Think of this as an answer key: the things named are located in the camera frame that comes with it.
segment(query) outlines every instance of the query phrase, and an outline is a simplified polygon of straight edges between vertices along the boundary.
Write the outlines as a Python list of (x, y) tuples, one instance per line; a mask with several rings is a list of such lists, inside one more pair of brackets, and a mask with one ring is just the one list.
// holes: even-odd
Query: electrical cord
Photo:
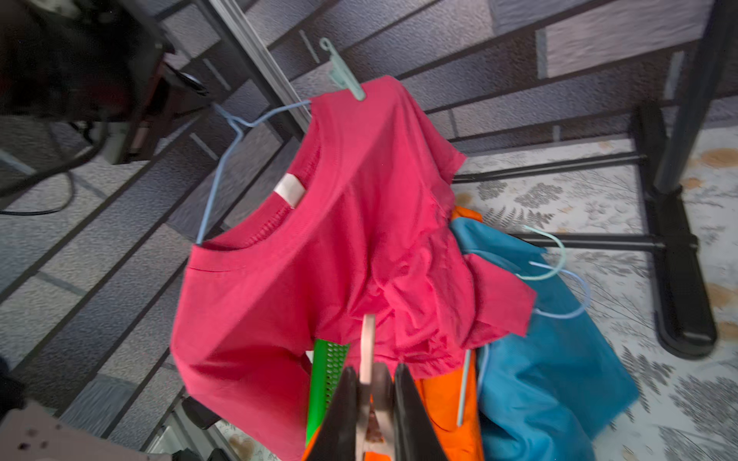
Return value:
[(10, 194), (21, 192), (23, 190), (26, 190), (30, 187), (35, 186), (36, 184), (40, 183), (46, 178), (50, 178), (60, 173), (68, 173), (70, 170), (76, 167), (81, 167), (85, 163), (92, 160), (103, 149), (103, 146), (105, 145), (105, 142), (107, 140), (108, 140), (108, 123), (101, 122), (100, 138), (85, 153), (83, 153), (82, 155), (76, 156), (75, 158), (69, 160), (68, 162), (59, 165), (58, 167), (50, 168), (41, 173), (36, 173), (35, 175), (31, 175), (31, 176), (28, 176), (27, 178), (17, 181), (15, 184), (11, 184), (10, 186), (3, 187), (2, 189), (0, 189), (0, 197), (6, 197)]
[[(56, 139), (56, 136), (54, 135), (54, 132), (51, 129), (51, 125), (49, 123), (46, 124), (46, 130), (49, 133), (49, 138), (51, 139), (52, 145), (54, 146), (54, 150), (56, 150), (56, 153), (59, 156), (60, 160), (64, 160), (64, 152), (59, 145), (59, 141)], [(63, 209), (66, 209), (75, 199), (75, 196), (77, 194), (77, 190), (75, 187), (75, 178), (72, 176), (72, 173), (69, 171), (65, 172), (66, 178), (69, 181), (69, 197), (66, 201), (64, 201), (63, 204), (61, 204), (59, 207), (50, 208), (50, 209), (42, 209), (39, 211), (13, 211), (13, 210), (0, 210), (0, 215), (5, 216), (43, 216), (43, 215), (51, 215), (53, 213), (58, 213), (62, 211)]]
[(85, 141), (89, 142), (90, 144), (94, 144), (94, 141), (90, 137), (90, 131), (92, 130), (91, 123), (86, 123), (85, 128), (80, 127), (74, 122), (68, 122), (67, 125), (71, 126), (74, 131), (77, 131), (85, 139)]
[(59, 207), (50, 208), (50, 209), (43, 209), (41, 211), (12, 211), (12, 210), (0, 209), (0, 215), (6, 215), (6, 216), (43, 216), (43, 215), (51, 215), (51, 214), (54, 214), (54, 213), (58, 213), (61, 210), (67, 208), (72, 203), (72, 201), (74, 201), (75, 195), (77, 193), (77, 190), (75, 188), (75, 179), (74, 179), (74, 177), (72, 177), (72, 174), (69, 171), (66, 172), (66, 177), (69, 180), (69, 197)]

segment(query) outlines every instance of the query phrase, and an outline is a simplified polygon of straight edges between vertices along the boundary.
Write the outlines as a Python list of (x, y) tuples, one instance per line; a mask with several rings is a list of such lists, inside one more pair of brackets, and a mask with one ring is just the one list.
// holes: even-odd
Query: brown stain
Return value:
[(738, 325), (734, 322), (718, 322), (717, 335), (723, 341), (738, 342)]
[(702, 152), (700, 163), (710, 168), (738, 167), (738, 149), (720, 148)]
[(702, 179), (698, 178), (685, 178), (682, 179), (682, 187), (684, 187), (687, 190), (690, 189), (697, 189), (698, 187), (701, 187), (704, 181)]
[(705, 288), (707, 289), (707, 297), (710, 299), (710, 306), (712, 308), (722, 309), (730, 305), (736, 299), (736, 296), (738, 296), (735, 290), (716, 283), (706, 283)]
[(241, 461), (250, 461), (254, 456), (256, 444), (253, 439), (232, 435), (228, 438), (228, 443)]
[(472, 202), (472, 196), (466, 192), (456, 194), (456, 206), (466, 208)]

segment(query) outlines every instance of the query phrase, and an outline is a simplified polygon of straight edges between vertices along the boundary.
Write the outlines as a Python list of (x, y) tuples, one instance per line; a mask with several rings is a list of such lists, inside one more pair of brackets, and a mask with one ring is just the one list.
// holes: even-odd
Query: black cable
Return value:
[(211, 105), (212, 105), (212, 101), (206, 105), (196, 107), (194, 109), (190, 109), (189, 111), (179, 112), (177, 114), (172, 115), (172, 120), (181, 119), (182, 117), (186, 117), (191, 114), (197, 114), (200, 111), (209, 109)]
[(92, 138), (90, 137), (90, 131), (92, 131), (92, 124), (88, 123), (85, 129), (82, 131), (82, 137), (90, 144), (94, 144), (92, 142)]
[(16, 182), (15, 184), (3, 187), (2, 189), (0, 189), (0, 197), (6, 197), (8, 195), (21, 192), (22, 190), (26, 190), (29, 187), (35, 186), (46, 178), (50, 178), (59, 173), (67, 173), (70, 170), (76, 167), (81, 167), (85, 163), (92, 160), (103, 149), (105, 142), (108, 140), (108, 123), (101, 122), (100, 125), (100, 139), (98, 139), (98, 141), (94, 145), (92, 145), (87, 150), (87, 152), (83, 153), (80, 156), (76, 156), (72, 160), (59, 165), (58, 167), (50, 168), (41, 173), (36, 173), (35, 175), (24, 178)]
[(9, 211), (6, 209), (0, 209), (0, 215), (42, 216), (42, 215), (51, 215), (53, 213), (58, 213), (61, 210), (67, 208), (72, 203), (72, 201), (74, 201), (77, 190), (75, 189), (75, 179), (69, 171), (66, 172), (66, 177), (69, 179), (69, 198), (59, 207), (51, 208), (51, 209), (43, 209), (41, 211)]
[[(59, 145), (59, 140), (56, 139), (56, 136), (54, 135), (54, 132), (51, 129), (51, 124), (46, 124), (46, 131), (49, 133), (49, 138), (51, 139), (51, 143), (54, 146), (54, 150), (56, 151), (57, 155), (59, 156), (60, 160), (65, 160), (64, 152), (61, 146)], [(66, 172), (67, 180), (69, 181), (69, 197), (67, 200), (61, 204), (59, 207), (56, 208), (50, 208), (50, 209), (43, 209), (41, 211), (9, 211), (5, 209), (0, 209), (0, 215), (6, 215), (6, 216), (42, 216), (42, 215), (51, 215), (53, 213), (58, 213), (61, 210), (67, 208), (75, 199), (75, 195), (77, 193), (77, 190), (75, 189), (75, 178), (72, 176), (72, 174), (67, 171)]]

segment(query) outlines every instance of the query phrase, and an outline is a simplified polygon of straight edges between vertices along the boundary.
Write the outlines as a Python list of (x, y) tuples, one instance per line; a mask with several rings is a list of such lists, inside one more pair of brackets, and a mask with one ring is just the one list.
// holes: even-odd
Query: drying rack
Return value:
[[(221, 37), (239, 50), (271, 107), (298, 100), (291, 86), (285, 84), (271, 55), (258, 38), (252, 36), (253, 31), (243, 24), (240, 11), (233, 7), (233, 0), (196, 0), (196, 3)], [(716, 0), (697, 48), (671, 137), (666, 135), (661, 107), (655, 101), (646, 101), (632, 113), (630, 135), (635, 142), (635, 152), (462, 174), (456, 175), (453, 181), (455, 184), (498, 181), (635, 165), (640, 180), (646, 233), (555, 235), (568, 248), (649, 252), (653, 260), (657, 337), (667, 351), (682, 358), (707, 356), (717, 340), (717, 329), (697, 259), (699, 242), (689, 228), (679, 181), (715, 95), (736, 23), (738, 2)], [(298, 139), (303, 138), (309, 118), (300, 112), (283, 112), (279, 117), (278, 126)], [(552, 240), (533, 233), (513, 236), (538, 246), (555, 245)]]

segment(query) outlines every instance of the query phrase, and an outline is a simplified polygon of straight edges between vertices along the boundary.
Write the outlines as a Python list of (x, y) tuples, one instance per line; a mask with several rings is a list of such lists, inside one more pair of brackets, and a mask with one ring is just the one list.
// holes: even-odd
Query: wrinkled fabric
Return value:
[(376, 314), (375, 357), (415, 378), (451, 372), (465, 349), (525, 334), (535, 293), (504, 269), (462, 256), (448, 228), (449, 183), (464, 160), (397, 80), (312, 100), (278, 194), (193, 247), (171, 351), (187, 391), (282, 461), (300, 458), (315, 339), (352, 344)]
[[(544, 249), (470, 219), (454, 220), (451, 230), (463, 253), (515, 274), (546, 271), (528, 264), (545, 263)], [(558, 276), (527, 283), (538, 294), (536, 309), (579, 307)], [(638, 398), (635, 382), (586, 313), (568, 320), (534, 314), (524, 338), (508, 335), (489, 345), (480, 379), (484, 454), (495, 461), (594, 460), (592, 439)]]
[[(472, 209), (455, 207), (451, 212), (451, 220), (471, 218), (482, 222), (482, 215)], [(472, 363), (469, 365), (469, 379), (466, 384), (466, 400), (464, 401), (463, 421), (461, 427), (456, 426), (458, 402), (461, 396), (463, 368), (435, 378), (416, 379), (415, 387), (423, 402), (431, 426), (444, 449), (449, 461), (483, 461), (482, 434), (479, 429), (479, 412), (477, 410), (477, 382), (472, 352)], [(307, 458), (315, 443), (314, 435), (308, 443), (303, 455)], [(364, 461), (389, 461), (383, 454), (368, 452)]]

